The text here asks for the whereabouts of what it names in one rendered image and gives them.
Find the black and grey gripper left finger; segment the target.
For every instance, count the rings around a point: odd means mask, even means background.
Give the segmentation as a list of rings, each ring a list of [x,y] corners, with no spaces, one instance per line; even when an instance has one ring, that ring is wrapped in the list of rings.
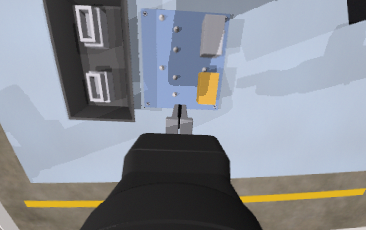
[[[165,119],[165,134],[178,134],[180,121],[180,104],[175,104],[171,117]]]

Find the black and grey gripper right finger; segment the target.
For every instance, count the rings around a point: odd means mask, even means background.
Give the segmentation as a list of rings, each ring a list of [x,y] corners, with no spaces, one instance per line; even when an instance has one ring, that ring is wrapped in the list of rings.
[[[180,105],[180,121],[179,121],[179,134],[192,134],[193,130],[193,118],[187,116],[186,105]]]

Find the yellow-orange block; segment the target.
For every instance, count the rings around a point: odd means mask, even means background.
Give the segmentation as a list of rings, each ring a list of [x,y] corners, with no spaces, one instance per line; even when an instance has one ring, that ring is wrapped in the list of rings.
[[[197,98],[198,104],[215,105],[219,73],[198,73]]]

